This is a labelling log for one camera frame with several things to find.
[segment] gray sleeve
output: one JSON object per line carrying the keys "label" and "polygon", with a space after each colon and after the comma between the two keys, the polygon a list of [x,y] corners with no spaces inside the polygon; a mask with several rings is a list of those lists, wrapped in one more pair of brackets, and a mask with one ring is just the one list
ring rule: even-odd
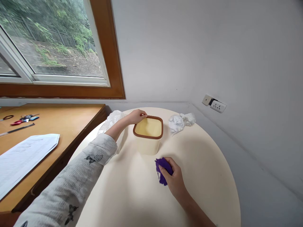
{"label": "gray sleeve", "polygon": [[99,134],[41,192],[14,226],[75,226],[104,165],[116,150],[112,137]]}

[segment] window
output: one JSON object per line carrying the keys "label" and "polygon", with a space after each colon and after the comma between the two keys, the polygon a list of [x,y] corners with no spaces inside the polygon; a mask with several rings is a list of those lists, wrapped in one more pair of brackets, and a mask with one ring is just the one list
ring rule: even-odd
{"label": "window", "polygon": [[0,26],[0,96],[125,98],[110,0],[3,0]]}

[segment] square bin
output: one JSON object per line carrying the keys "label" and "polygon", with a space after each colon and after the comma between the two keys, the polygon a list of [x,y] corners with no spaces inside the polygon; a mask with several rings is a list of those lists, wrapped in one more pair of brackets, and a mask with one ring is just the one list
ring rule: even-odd
{"label": "square bin", "polygon": [[142,154],[155,155],[163,136],[163,120],[160,117],[147,116],[135,124],[133,133],[136,137],[137,151]]}

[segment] white table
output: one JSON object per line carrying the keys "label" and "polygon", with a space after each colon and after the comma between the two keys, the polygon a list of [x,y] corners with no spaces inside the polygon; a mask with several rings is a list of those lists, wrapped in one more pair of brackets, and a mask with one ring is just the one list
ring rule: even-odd
{"label": "white table", "polygon": [[[168,119],[176,112],[161,108],[141,109],[163,119],[164,134],[158,153],[147,156],[137,152],[134,126],[127,127],[120,154],[104,167],[77,227],[189,226],[185,212],[168,186],[159,184],[155,159],[163,156],[172,157],[181,167],[187,190],[216,225],[240,227],[235,181],[213,139],[197,124],[186,126],[171,137]],[[99,128],[83,140],[72,159],[96,137]]]}

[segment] person's left hand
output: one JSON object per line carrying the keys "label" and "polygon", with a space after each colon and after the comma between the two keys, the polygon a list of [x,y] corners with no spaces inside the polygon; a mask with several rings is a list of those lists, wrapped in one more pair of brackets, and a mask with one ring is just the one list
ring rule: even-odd
{"label": "person's left hand", "polygon": [[137,124],[140,121],[142,121],[144,118],[147,117],[147,114],[145,111],[137,109],[131,112],[129,115],[127,115],[124,119],[127,122],[127,124]]}

